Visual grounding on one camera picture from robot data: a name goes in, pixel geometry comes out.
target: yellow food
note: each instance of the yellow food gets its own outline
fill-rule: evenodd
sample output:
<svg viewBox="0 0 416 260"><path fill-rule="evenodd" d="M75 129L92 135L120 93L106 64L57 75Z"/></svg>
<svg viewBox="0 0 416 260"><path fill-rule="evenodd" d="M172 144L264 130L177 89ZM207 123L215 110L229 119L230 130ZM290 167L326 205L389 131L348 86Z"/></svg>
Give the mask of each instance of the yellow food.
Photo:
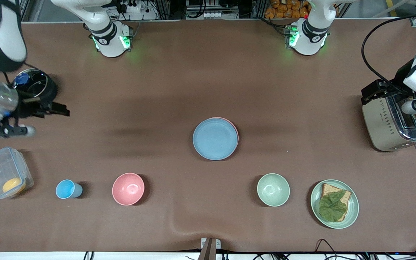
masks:
<svg viewBox="0 0 416 260"><path fill-rule="evenodd" d="M301 7L301 2L296 0L294 5L292 6L293 10L299 10L299 8Z"/></svg>
<svg viewBox="0 0 416 260"><path fill-rule="evenodd" d="M272 7L277 8L280 5L280 1L279 0L270 0L270 5L272 5Z"/></svg>
<svg viewBox="0 0 416 260"><path fill-rule="evenodd" d="M10 180L8 180L4 185L3 185L3 192L8 192L11 189L19 186L22 183L22 180L20 178L12 178ZM23 189L25 189L25 184L23 184L17 192L23 191Z"/></svg>
<svg viewBox="0 0 416 260"><path fill-rule="evenodd" d="M291 16L292 16L292 10L291 9L286 10L283 16L285 18L291 18Z"/></svg>
<svg viewBox="0 0 416 260"><path fill-rule="evenodd" d="M300 10L299 10L299 16L301 16L302 18L303 17L305 17L305 16L307 16L309 13L307 12L307 9L306 9L306 7L302 7Z"/></svg>
<svg viewBox="0 0 416 260"><path fill-rule="evenodd" d="M299 18L299 11L298 10L292 10L292 18Z"/></svg>
<svg viewBox="0 0 416 260"><path fill-rule="evenodd" d="M279 7L277 7L277 12L279 13L285 13L288 10L286 5L279 5Z"/></svg>
<svg viewBox="0 0 416 260"><path fill-rule="evenodd" d="M275 9L268 8L266 9L266 13L264 14L265 18L272 19L276 15Z"/></svg>

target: plate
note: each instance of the plate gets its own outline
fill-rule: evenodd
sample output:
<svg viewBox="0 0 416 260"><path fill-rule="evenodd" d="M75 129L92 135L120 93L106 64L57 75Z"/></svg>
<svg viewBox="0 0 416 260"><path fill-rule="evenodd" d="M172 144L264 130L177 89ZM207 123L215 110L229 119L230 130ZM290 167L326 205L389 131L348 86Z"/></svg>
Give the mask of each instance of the plate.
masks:
<svg viewBox="0 0 416 260"><path fill-rule="evenodd" d="M209 118L201 122L192 138L195 150L202 157L218 161L228 158L237 148L235 127L222 118Z"/></svg>
<svg viewBox="0 0 416 260"><path fill-rule="evenodd" d="M330 222L322 218L319 214L319 201L320 196L322 195L322 185L327 183L329 185L335 186L340 189L344 189L347 191L351 191L351 197L348 201L348 213L346 213L346 217L341 222ZM319 182L311 193L311 208L314 212L317 219L322 222L327 227L332 229L345 229L352 225L357 216L359 215L359 201L357 200L357 196L355 195L354 191L344 182L337 181L336 179L326 179L325 181Z"/></svg>

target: toast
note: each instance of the toast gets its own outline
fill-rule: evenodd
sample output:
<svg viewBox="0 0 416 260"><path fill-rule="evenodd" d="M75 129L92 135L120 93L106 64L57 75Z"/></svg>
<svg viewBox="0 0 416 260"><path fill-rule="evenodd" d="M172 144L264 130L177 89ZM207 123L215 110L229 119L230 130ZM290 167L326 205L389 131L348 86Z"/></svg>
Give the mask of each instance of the toast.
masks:
<svg viewBox="0 0 416 260"><path fill-rule="evenodd" d="M330 192L335 192L335 191L342 191L342 189L340 189L340 188L337 188L337 187L335 187L335 186L332 186L332 185L329 185L329 184L324 183L324 184L322 185L322 195L321 195L320 197L323 197L323 196L325 196L325 195L329 194ZM348 202L349 202L349 200L350 200L350 197L351 197L351 191L346 191L346 192L344 193L343 197L340 199L340 201L341 201L341 202L343 202L343 203L346 205L346 207L348 207ZM346 216L346 214L347 214L347 213L348 213L348 211L346 211L346 212L343 214L343 216L341 217L341 219L338 219L338 221L337 221L337 222L341 222L341 221L343 221L343 220L345 219L345 216Z"/></svg>

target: stacked plates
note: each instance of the stacked plates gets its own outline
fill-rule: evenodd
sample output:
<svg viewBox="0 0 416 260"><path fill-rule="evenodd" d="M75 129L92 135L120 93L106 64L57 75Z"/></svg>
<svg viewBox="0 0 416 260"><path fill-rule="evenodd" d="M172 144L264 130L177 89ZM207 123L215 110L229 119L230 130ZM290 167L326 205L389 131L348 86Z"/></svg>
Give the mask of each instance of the stacked plates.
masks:
<svg viewBox="0 0 416 260"><path fill-rule="evenodd" d="M238 131L231 121L212 117L195 128L192 141L202 157L213 161L223 160L237 148Z"/></svg>

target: cup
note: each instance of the cup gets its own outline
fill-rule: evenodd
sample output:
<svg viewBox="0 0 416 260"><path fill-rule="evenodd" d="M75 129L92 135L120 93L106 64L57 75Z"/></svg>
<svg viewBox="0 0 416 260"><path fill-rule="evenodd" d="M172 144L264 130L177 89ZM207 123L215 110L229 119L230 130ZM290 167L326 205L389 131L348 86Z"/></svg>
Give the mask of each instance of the cup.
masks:
<svg viewBox="0 0 416 260"><path fill-rule="evenodd" d="M56 195L59 199L71 199L76 198L83 192L83 187L78 183L75 183L69 179L65 179L56 187Z"/></svg>

